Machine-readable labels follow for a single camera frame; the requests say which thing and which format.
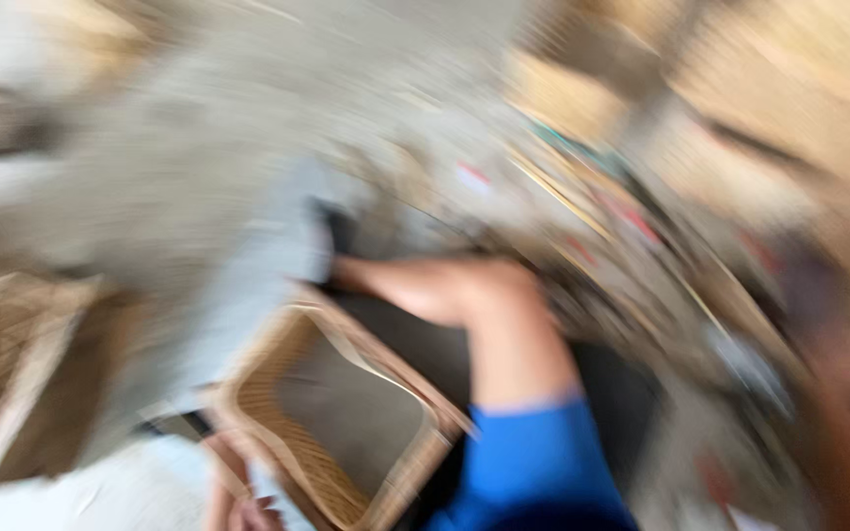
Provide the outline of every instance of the cloth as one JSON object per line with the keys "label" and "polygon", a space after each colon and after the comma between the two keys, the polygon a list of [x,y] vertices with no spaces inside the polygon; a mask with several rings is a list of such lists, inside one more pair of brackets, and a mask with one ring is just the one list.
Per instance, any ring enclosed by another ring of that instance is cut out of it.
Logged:
{"label": "cloth", "polygon": [[571,528],[637,529],[584,397],[517,414],[472,406],[471,415],[479,438],[466,443],[461,485],[426,530],[500,528],[508,520],[527,521],[535,511],[540,522],[555,514],[565,522],[570,515]]}

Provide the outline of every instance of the hand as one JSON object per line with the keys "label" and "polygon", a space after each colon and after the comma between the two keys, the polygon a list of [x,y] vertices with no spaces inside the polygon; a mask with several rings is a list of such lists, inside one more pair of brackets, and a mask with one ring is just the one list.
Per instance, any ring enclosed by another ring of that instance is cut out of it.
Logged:
{"label": "hand", "polygon": [[273,496],[236,501],[229,514],[229,531],[284,531],[280,513],[267,508],[273,501]]}

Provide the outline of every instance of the person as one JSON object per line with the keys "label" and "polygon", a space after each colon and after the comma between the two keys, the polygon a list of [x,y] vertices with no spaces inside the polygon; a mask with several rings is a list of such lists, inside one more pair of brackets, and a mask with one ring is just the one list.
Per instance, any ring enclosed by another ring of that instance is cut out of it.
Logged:
{"label": "person", "polygon": [[[467,332],[470,412],[479,436],[466,442],[455,498],[431,516],[426,529],[637,528],[608,471],[573,358],[532,272],[502,259],[375,262],[337,256],[331,282]],[[210,439],[216,452],[233,453],[222,436]],[[246,481],[237,454],[226,464]],[[216,482],[207,529],[283,529],[276,512],[262,510],[266,502],[235,501]]]}

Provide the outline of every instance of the floor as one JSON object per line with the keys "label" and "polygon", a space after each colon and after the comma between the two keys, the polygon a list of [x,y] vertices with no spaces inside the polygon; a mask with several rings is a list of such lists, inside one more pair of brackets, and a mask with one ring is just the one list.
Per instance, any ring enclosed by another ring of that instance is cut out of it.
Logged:
{"label": "floor", "polygon": [[[87,466],[0,489],[0,529],[193,527],[204,454],[130,428],[160,400],[190,407],[194,388],[216,379],[245,331],[283,300],[284,276],[322,267],[303,199],[362,202],[375,188],[292,168],[359,150],[396,175],[414,153],[454,191],[443,198],[450,215],[518,217],[519,201],[494,186],[508,179],[494,154],[496,137],[519,127],[499,94],[522,3],[186,0],[169,11],[170,43],[122,86],[86,95],[72,94],[78,73],[51,67],[55,44],[15,4],[0,0],[0,83],[42,105],[59,135],[52,150],[0,159],[0,252],[90,265],[151,295],[154,310]],[[463,181],[459,163],[480,168],[489,189]],[[260,254],[239,253],[251,240]],[[239,276],[262,279],[259,291],[226,295],[245,290]],[[723,404],[672,380],[656,481],[637,493],[645,529],[677,528],[683,493],[697,488],[693,452],[737,439]],[[307,528],[291,514],[291,529]]]}

